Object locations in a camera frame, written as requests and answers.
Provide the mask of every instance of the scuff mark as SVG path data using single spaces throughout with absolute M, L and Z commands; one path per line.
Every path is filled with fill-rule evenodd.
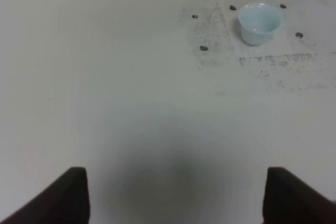
M 275 66 L 275 60 L 274 60 L 274 56 L 273 55 L 269 55 L 265 57 L 266 60 L 270 60 L 271 62 L 271 66 Z
M 239 62 L 240 62 L 240 65 L 243 67 L 244 64 L 245 64 L 245 62 L 246 62 L 245 57 L 240 57 L 240 58 L 239 58 Z
M 309 60 L 314 60 L 312 54 L 293 54 L 293 55 L 284 55 L 287 60 L 293 60 L 294 62 L 304 62 Z
M 286 61 L 281 61 L 281 62 L 279 62 L 278 64 L 279 64 L 280 66 L 285 67 L 285 66 L 288 65 L 288 62 L 286 62 Z

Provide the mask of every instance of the small black spot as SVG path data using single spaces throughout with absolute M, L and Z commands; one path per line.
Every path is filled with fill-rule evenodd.
M 296 37 L 299 37 L 300 39 L 303 38 L 303 34 L 302 34 L 302 33 L 296 33 L 295 36 L 296 36 Z
M 209 51 L 208 47 L 205 47 L 205 46 L 200 46 L 200 50 L 201 51 Z

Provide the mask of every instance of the small cup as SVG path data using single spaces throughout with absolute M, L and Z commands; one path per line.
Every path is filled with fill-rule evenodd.
M 277 9 L 264 3 L 250 3 L 238 13 L 243 40 L 253 46 L 270 39 L 281 26 L 282 18 Z

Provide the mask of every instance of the table surface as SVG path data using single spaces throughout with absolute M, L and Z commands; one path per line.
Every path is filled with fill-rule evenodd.
M 254 1 L 284 18 L 257 47 Z M 336 199 L 336 0 L 0 3 L 0 219 L 70 166 L 91 223 L 261 223 L 269 166 Z

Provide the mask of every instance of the cup rim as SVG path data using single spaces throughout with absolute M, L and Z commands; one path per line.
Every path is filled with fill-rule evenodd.
M 242 14 L 242 10 L 244 8 L 246 8 L 248 5 L 255 5 L 255 4 L 263 4 L 267 7 L 270 7 L 271 9 L 273 9 L 275 11 L 275 13 L 278 15 L 279 19 L 280 19 L 280 24 L 277 28 L 273 29 L 272 31 L 254 31 L 254 30 L 251 30 L 251 29 L 248 29 L 244 24 L 243 22 L 240 20 L 240 17 L 241 17 L 241 14 Z M 266 3 L 262 3 L 262 2 L 251 2 L 251 3 L 248 3 L 246 5 L 244 5 L 242 8 L 240 8 L 239 12 L 238 12 L 238 20 L 239 20 L 239 23 L 244 27 L 244 29 L 250 31 L 251 33 L 255 33 L 255 34 L 261 34 L 261 35 L 266 35 L 266 34 L 272 34 L 274 33 L 276 30 L 278 30 L 281 25 L 282 25 L 282 16 L 279 12 L 278 9 L 276 9 L 274 6 L 272 5 L 269 5 L 269 4 L 266 4 Z

